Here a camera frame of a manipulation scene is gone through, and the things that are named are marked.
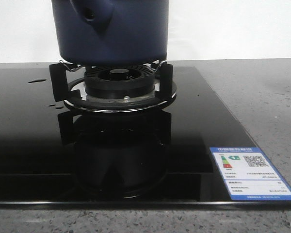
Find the black metal pot support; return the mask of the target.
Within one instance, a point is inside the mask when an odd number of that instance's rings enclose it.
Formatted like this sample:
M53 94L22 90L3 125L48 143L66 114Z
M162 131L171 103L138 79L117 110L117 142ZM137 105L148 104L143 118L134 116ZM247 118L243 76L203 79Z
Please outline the black metal pot support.
M125 96L122 99L105 99L85 92L84 74L95 67L86 66L81 78L68 82L66 73L78 71L82 66L64 62L52 64L49 71L54 99L56 102L63 101L71 108L100 113L137 112L171 104L177 95L177 86L173 82L173 66L161 61L148 67L155 74L154 89L151 92L133 98Z

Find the dark blue pot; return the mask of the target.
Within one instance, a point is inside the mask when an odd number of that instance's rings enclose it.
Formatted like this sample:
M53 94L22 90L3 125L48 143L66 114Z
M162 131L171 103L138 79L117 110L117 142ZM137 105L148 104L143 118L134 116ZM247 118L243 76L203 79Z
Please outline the dark blue pot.
M167 57L167 0L53 0L59 52L92 66L150 63Z

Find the black glass gas stove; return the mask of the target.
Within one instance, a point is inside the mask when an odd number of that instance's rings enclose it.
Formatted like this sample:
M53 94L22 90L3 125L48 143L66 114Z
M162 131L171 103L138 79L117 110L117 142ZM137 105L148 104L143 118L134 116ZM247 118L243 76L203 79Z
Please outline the black glass gas stove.
M210 151L258 148L194 67L163 110L91 114L55 103L46 68L0 68L0 207L291 209L232 200Z

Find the blue energy label sticker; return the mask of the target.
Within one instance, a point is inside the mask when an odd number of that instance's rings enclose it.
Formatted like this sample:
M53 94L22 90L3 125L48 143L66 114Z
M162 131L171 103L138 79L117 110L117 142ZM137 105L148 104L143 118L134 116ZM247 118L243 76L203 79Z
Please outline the blue energy label sticker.
M210 151L232 200L291 201L291 187L260 148Z

